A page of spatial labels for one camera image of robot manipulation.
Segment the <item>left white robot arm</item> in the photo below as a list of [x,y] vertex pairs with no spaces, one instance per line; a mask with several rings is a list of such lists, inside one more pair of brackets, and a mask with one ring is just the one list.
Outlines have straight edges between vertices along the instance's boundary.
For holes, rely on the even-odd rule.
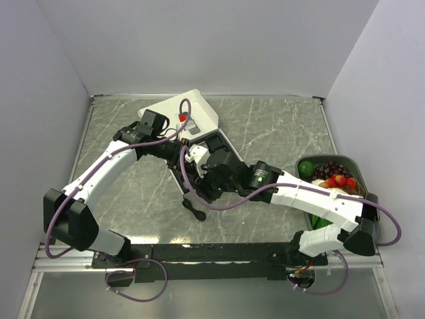
[[44,251],[57,259],[70,251],[96,251],[107,255],[116,267],[131,259],[131,241],[99,226],[93,215],[104,192],[130,166],[145,155],[169,163],[181,149],[180,133],[191,119],[192,110],[179,109],[179,127],[170,136],[164,131],[171,116],[146,109],[140,120],[118,130],[102,155],[77,179],[61,190],[49,189],[43,197]]

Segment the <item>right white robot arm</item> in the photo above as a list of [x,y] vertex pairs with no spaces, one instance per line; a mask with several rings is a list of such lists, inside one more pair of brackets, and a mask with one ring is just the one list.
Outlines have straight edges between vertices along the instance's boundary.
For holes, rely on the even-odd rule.
[[294,235],[290,257],[298,265],[304,265],[321,253],[339,249],[366,257],[376,253],[378,205],[373,201],[308,183],[263,161],[246,165],[225,149],[210,154],[199,146],[192,150],[183,147],[179,163],[187,188],[209,209],[218,211],[220,207],[197,194],[194,182],[186,173],[188,163],[195,165],[200,179],[215,195],[230,192],[242,197],[227,209],[247,201],[259,201],[293,207],[330,221],[326,227]]

